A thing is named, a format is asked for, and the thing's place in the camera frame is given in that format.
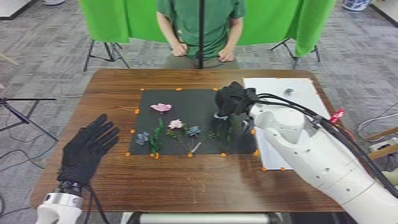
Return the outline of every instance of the tripod stand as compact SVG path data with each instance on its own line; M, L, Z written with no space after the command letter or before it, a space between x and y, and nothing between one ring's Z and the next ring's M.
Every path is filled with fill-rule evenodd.
M58 139L53 137L53 135L47 133L47 131L42 129L42 127L33 123L33 121L30 120L30 116L31 116L31 113L33 113L33 110L35 110L35 107L38 105L38 102L40 101L49 101L49 100L54 100L54 99L42 99L42 98L12 98L12 99L6 99L6 98L0 98L0 107L3 106L3 108L8 110L8 112L14 114L14 116L17 117L19 119L19 122L15 122L12 125L5 126L3 128L0 128L0 132L8 130L10 128L14 128L15 126L19 126L21 124L31 124L33 127L38 129L38 131L42 132L42 134L54 140L58 141ZM33 101L33 106L28 110L28 114L22 115L22 113L15 110L15 108L8 105L8 101Z
M95 41L90 40L90 48L88 48L88 54L86 54L85 64L83 64L83 72L86 71L90 58L102 59L106 62L115 62L120 59L126 67L129 68L127 62L126 62L126 60L124 60L124 58L120 56L120 52L117 50L117 48L122 49L120 45L117 43L102 42L102 46L104 46L104 50L106 50L106 54L108 54L108 58L102 58L102 57L97 57L95 55L92 55L94 44L95 44Z
M294 70L296 65L298 65L300 58L294 57L294 54L293 54L293 52L291 52L291 50L289 50L289 46L287 46L287 44L285 44L285 42L289 41L289 39L291 39L291 38L285 38L285 39L284 39L284 41L277 44L277 46L269 49L269 51L273 51L273 50L278 48L278 46L284 46L284 48L285 48L285 50L287 50L287 52L289 52L289 57L291 57L291 59L293 59L293 70ZM314 50L310 51L310 53L316 53L316 59L317 59L317 62L319 62L317 45L314 45Z

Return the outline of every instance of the black mat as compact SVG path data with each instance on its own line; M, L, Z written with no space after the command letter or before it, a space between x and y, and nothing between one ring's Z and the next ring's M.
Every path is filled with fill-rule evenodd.
M172 110L163 114L152 110L150 105L163 103L172 105ZM255 139L248 130L243 130L243 120L246 116L232 116L227 121L213 118L216 112L214 91L213 90L147 90L142 92L140 113L134 119L134 135L131 139L131 154L149 154L149 143L136 144L136 134L147 132L152 135L158 127L158 118L163 120L165 129L161 132L163 155L182 155L186 148L193 148L200 142L195 154L250 154L255 151ZM197 138L181 137L182 144L165 135L168 123L179 119L186 126L198 126L200 134Z

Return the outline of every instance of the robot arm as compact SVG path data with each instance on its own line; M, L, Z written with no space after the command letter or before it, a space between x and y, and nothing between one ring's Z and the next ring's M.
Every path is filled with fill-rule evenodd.
M216 104L218 117L248 114L298 176L333 199L358 224L396 224L396 190L387 191L369 176L357 160L365 163L365 158L360 152L353 156L355 151L348 149L355 143L342 138L325 118L277 96L255 95L255 90L243 89L237 83L216 93Z
M118 129L106 122L101 115L65 144L60 173L56 180L58 188L46 194L37 208L35 224L74 224L81 215L81 189L90 188L90 179L95 173L101 158L117 144Z

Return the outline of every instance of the green shirt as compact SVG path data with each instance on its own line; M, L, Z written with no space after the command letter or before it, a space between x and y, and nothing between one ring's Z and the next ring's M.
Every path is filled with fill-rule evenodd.
M205 0L204 58L218 56L227 44L229 19L245 16L245 0ZM175 36L188 45L188 57L198 50L198 0L158 0L158 12L174 24Z

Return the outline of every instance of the person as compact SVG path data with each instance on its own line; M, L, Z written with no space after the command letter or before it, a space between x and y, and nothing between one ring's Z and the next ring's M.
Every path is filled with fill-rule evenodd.
M245 0L207 0L204 3L204 68L236 69ZM193 69L198 65L198 0L158 0L156 19L170 44L165 69Z

